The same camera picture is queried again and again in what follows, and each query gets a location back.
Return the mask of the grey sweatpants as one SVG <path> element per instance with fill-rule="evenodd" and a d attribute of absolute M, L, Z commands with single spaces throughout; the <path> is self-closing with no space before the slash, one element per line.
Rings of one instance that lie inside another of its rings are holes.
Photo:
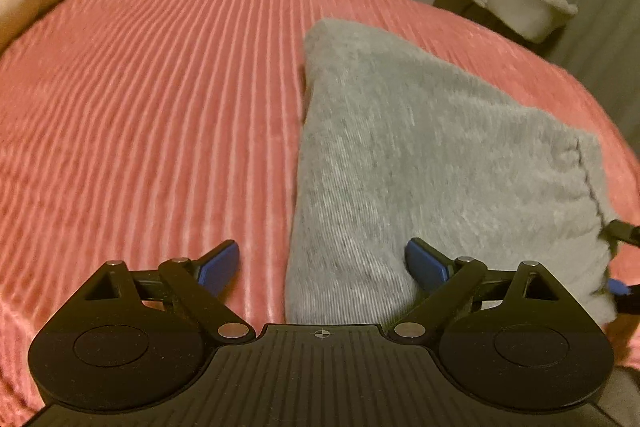
<path fill-rule="evenodd" d="M 538 261 L 594 321 L 614 319 L 594 135 L 382 29 L 320 20 L 304 49 L 289 322 L 398 320 L 422 295 L 415 237 L 494 270 Z"/>

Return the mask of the pink ribbed bedspread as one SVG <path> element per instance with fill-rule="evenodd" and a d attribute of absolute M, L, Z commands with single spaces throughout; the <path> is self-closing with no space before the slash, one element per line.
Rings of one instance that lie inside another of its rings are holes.
<path fill-rule="evenodd" d="M 639 161 L 566 70 L 412 0 L 64 0 L 1 57 L 1 421 L 42 406 L 27 352 L 106 260 L 134 270 L 225 239 L 228 305 L 284 319 L 303 121 L 303 41 L 325 17 L 383 28 L 600 140 L 639 218 Z"/>

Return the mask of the grey plush vanity chair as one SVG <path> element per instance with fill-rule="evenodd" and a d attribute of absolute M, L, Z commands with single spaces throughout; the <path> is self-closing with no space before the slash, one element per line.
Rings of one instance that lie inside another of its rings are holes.
<path fill-rule="evenodd" d="M 567 0 L 469 0 L 525 41 L 541 44 L 578 13 Z"/>

